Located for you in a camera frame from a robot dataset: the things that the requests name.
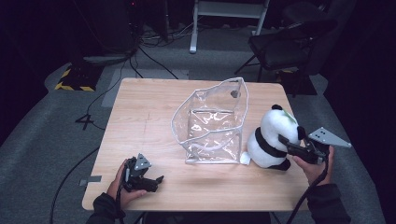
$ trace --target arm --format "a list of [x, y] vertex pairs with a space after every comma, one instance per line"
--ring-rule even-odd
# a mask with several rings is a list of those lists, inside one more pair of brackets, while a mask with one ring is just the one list
[[[102, 193], [93, 201], [94, 212], [87, 220], [87, 224], [109, 224], [114, 223], [116, 218], [125, 217], [125, 213], [120, 211], [117, 213], [116, 197], [119, 189], [120, 179], [122, 177], [123, 167], [126, 160], [122, 163], [117, 171], [116, 178], [108, 187], [107, 193]], [[120, 208], [123, 209], [134, 199], [137, 199], [147, 192], [143, 189], [128, 192], [125, 189], [121, 190], [120, 194]]]
[[[331, 181], [334, 148], [329, 147], [329, 151], [328, 173], [324, 180], [308, 192], [306, 197], [308, 207], [316, 223], [349, 223], [350, 216], [341, 201], [341, 193]], [[303, 169], [309, 185], [323, 172], [323, 163], [321, 165], [309, 164], [296, 156], [293, 156], [293, 160]]]
[[315, 223], [350, 223], [350, 216], [341, 201], [335, 184], [314, 187], [307, 195], [308, 207]]

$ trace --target black sleeve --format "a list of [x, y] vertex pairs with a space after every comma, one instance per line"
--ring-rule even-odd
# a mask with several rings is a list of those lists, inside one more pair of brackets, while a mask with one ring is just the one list
[[350, 216], [340, 197], [341, 193], [335, 184], [312, 188], [306, 198], [315, 223], [350, 223]]
[[122, 211], [117, 214], [116, 202], [108, 194], [102, 193], [93, 201], [94, 212], [86, 224], [114, 224], [116, 218], [125, 217]]

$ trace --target panda ear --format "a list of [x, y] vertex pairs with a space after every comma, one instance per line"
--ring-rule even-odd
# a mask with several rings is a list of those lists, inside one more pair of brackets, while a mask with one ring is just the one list
[[302, 140], [306, 137], [305, 129], [302, 126], [297, 127], [298, 140]]
[[283, 110], [282, 106], [280, 105], [273, 105], [271, 109]]

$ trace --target yellow and black warning tape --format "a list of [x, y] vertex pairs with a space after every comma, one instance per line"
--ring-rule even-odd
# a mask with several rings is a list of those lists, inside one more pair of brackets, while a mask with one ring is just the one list
[[96, 91], [95, 86], [87, 86], [87, 85], [80, 85], [78, 83], [67, 83], [67, 79], [72, 79], [70, 78], [71, 76], [71, 67], [68, 67], [66, 71], [61, 76], [61, 79], [59, 80], [58, 84], [55, 86], [55, 90], [66, 90], [66, 91]]

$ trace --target chair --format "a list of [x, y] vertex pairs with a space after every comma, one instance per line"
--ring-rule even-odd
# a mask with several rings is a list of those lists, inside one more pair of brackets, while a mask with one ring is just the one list
[[255, 58], [260, 63], [257, 82], [262, 77], [262, 69], [275, 71], [297, 67], [299, 69], [297, 83], [293, 87], [293, 97], [305, 78], [304, 66], [309, 62], [310, 51], [315, 42], [329, 33], [337, 25], [336, 20], [303, 21], [285, 27], [275, 34], [253, 35], [248, 44], [253, 56], [234, 73], [238, 74]]
[[318, 7], [304, 1], [288, 5], [282, 10], [282, 23], [290, 25], [299, 21], [325, 20], [331, 2], [331, 0], [325, 0]]

